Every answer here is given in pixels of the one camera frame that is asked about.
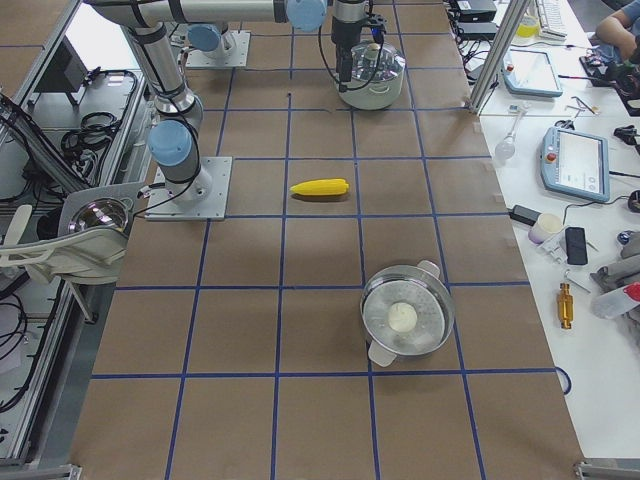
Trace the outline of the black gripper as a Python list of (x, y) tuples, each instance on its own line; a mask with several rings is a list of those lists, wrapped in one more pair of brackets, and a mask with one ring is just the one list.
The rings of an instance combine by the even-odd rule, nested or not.
[(386, 32), (386, 19), (374, 12), (372, 2), (333, 3), (331, 40), (337, 48), (339, 82), (350, 82), (352, 79), (351, 48), (360, 42), (363, 28), (372, 28), (374, 36)]

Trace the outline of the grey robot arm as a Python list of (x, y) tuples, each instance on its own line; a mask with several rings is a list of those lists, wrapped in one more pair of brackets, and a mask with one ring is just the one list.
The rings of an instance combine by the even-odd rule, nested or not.
[(310, 32), (332, 19), (340, 91), (352, 78), (352, 50), (363, 29), (383, 43), (385, 19), (370, 1), (93, 1), (103, 18), (122, 27), (134, 56), (155, 93), (159, 123), (147, 146), (165, 178), (170, 202), (185, 206), (209, 193), (213, 182), (200, 157), (202, 104), (188, 87), (170, 45), (166, 23), (214, 24), (235, 21), (288, 23)]

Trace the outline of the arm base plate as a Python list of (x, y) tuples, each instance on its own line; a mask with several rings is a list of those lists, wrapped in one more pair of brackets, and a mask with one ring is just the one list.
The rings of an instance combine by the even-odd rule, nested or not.
[(150, 191), (149, 209), (143, 213), (144, 218), (149, 221), (223, 220), (232, 163), (231, 157), (201, 157), (200, 173), (181, 195), (186, 184), (167, 183), (157, 167), (154, 181), (165, 186)]
[(188, 69), (219, 70), (244, 68), (247, 65), (251, 32), (227, 30), (221, 33), (215, 25), (192, 25), (187, 33)]

